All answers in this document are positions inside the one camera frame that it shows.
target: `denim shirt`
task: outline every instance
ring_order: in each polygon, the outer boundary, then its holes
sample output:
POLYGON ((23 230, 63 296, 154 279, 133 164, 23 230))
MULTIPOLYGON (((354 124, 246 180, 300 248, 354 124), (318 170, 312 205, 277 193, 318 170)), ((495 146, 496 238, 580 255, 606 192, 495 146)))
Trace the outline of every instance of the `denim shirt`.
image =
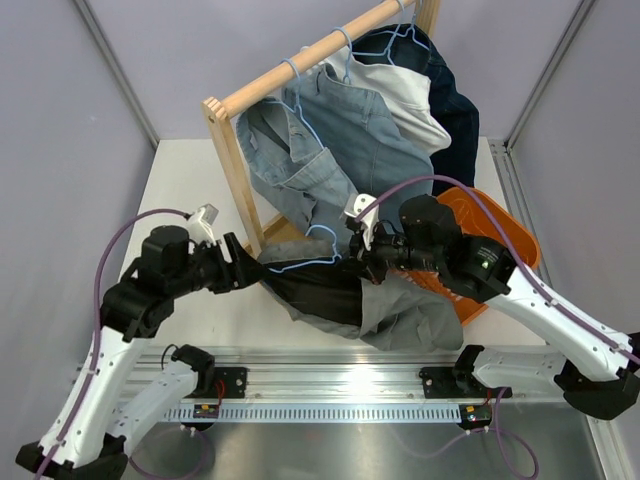
MULTIPOLYGON (((305 119, 360 193, 375 197, 397 184, 433 174, 429 155, 400 134, 380 93, 346 85, 323 64, 284 88, 293 107, 299 90, 305 119)), ((432 181, 407 187, 380 206, 379 218, 401 229, 398 210, 409 198, 431 194, 432 181)))
MULTIPOLYGON (((238 118, 236 135, 249 165, 253 188, 298 230, 312 224, 332 228, 344 250, 353 234, 342 212, 358 191, 311 132, 273 97, 249 107, 238 118)), ((312 236, 332 240, 324 230, 312 236)))

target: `clothing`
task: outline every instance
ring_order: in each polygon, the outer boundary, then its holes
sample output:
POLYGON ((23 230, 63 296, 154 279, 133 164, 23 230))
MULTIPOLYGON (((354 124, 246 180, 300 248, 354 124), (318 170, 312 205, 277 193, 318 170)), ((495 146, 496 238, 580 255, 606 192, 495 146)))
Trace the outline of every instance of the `clothing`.
MULTIPOLYGON (((433 174, 427 152, 402 137, 378 92, 345 85, 326 63, 285 86, 283 100, 291 107, 296 90, 305 119, 360 193, 378 197, 404 180, 433 174)), ((431 188, 425 181, 401 190, 380 206, 379 218, 401 229, 402 202, 431 188)))
POLYGON ((428 155, 451 145, 451 137, 431 115, 429 77, 408 68, 360 63, 349 53, 349 47, 338 50, 325 62, 343 78, 347 59, 351 85, 379 92, 404 138, 428 155))
MULTIPOLYGON (((332 228, 341 249, 353 232, 341 219, 351 195, 358 191, 328 148, 321 147, 307 127, 273 97, 249 107, 236 125, 238 143, 249 165, 255 190, 298 230, 312 224, 332 228)), ((315 238, 331 239, 321 229, 315 238)))
MULTIPOLYGON (((382 52, 391 38, 396 25, 388 25, 368 32, 353 43, 354 52, 382 52)), ((404 34, 409 25, 402 25, 399 33, 404 34)), ((429 51, 414 43, 412 35, 396 37, 390 57, 398 67, 408 68, 431 79, 428 93, 431 114, 451 135, 451 146, 431 155, 435 173, 453 177, 465 185, 474 186, 476 156, 478 153, 479 115, 478 109, 464 95, 456 90, 453 73, 426 33, 415 27, 416 40, 429 47, 429 51)), ((364 64, 386 64, 386 55, 364 56, 355 53, 355 58, 364 64)), ((436 181, 433 195, 437 196, 451 188, 450 184, 436 181)))
MULTIPOLYGON (((330 258, 331 254, 328 242, 293 241, 267 246, 258 261, 281 268, 330 258)), ((448 299, 391 273, 381 285, 373 285, 355 276, 349 278, 338 266, 316 267, 322 268, 313 268, 309 274, 308 267, 269 273, 263 281, 292 320, 302 320, 326 333, 360 338, 380 350, 430 352, 462 346, 462 327, 448 299), (333 320, 314 314, 314 310, 333 320)))

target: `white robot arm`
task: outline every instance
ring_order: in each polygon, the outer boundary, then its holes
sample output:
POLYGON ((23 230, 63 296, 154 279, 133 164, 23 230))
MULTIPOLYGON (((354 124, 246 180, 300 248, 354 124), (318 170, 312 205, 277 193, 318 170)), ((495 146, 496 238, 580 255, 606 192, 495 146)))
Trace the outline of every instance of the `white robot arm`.
POLYGON ((117 409, 125 381, 176 299, 202 289, 226 293, 262 278, 263 267, 234 234, 224 236, 231 261, 225 260, 211 229, 216 213, 207 205, 186 228, 158 227, 144 240, 140 257, 104 295, 99 348, 92 344, 49 431, 20 449, 19 465, 56 479, 119 479, 128 456, 169 408, 187 395, 215 396, 213 356, 185 345, 151 385, 117 409), (196 243, 192 251, 190 242, 196 243))
POLYGON ((379 283, 389 268, 438 272, 453 293, 508 314, 552 347, 546 354, 527 355, 469 346, 454 369, 458 383, 561 390, 573 407, 605 420, 636 402, 638 334, 618 332, 589 316, 544 285, 529 267, 518 266, 499 242, 463 234, 452 210, 435 198, 406 201, 399 211, 404 232, 393 234, 377 221, 377 207, 366 211, 374 201, 359 195, 345 209, 347 225, 355 232, 351 268, 360 276, 379 283))

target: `wooden clothes rack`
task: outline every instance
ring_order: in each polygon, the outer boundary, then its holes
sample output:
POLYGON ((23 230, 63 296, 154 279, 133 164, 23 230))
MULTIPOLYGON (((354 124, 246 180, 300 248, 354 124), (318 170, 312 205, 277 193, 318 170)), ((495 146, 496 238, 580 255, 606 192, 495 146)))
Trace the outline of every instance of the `wooden clothes rack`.
MULTIPOLYGON (((415 1, 385 0, 343 28, 354 41, 402 11, 400 2, 407 7, 415 1)), ((416 19, 416 25, 429 36, 433 34, 439 8, 440 0, 424 0, 422 10, 416 19)), ((291 57, 291 60, 302 74, 345 45, 347 45, 347 39, 344 34, 340 31, 334 31, 311 47, 291 57)), ((282 216, 276 217, 263 229, 253 201, 243 157, 231 126, 231 119, 294 78, 293 68, 287 63, 281 63, 224 100, 210 97, 202 102, 202 110, 213 144, 218 152, 238 213, 247 231, 251 250, 255 255, 260 253, 267 240, 271 242, 284 241, 299 238, 302 234, 297 232, 282 216)))

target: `orange plastic basket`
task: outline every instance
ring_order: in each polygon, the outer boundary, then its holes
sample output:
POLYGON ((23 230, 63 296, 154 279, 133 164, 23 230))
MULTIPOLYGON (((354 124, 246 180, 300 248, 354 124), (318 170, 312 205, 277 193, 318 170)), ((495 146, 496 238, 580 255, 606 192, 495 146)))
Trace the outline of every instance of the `orange plastic basket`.
MULTIPOLYGON (((540 246, 533 235, 486 194, 475 188, 473 191, 480 197, 496 217, 502 228, 504 228, 505 232, 507 232, 509 239, 513 242, 524 263, 531 268, 536 268, 540 262, 540 246)), ((498 231, 491 224, 485 213, 480 210, 480 207, 469 195, 458 187, 451 188, 438 195, 438 201, 449 205, 453 209, 456 221, 464 233, 484 235, 504 244, 498 231)), ((486 305, 481 305, 469 298, 462 298, 452 294, 449 289, 440 284, 437 274, 435 273, 411 272, 409 276, 421 287, 449 298, 455 306, 456 313, 462 325, 467 325, 487 309, 486 305)))

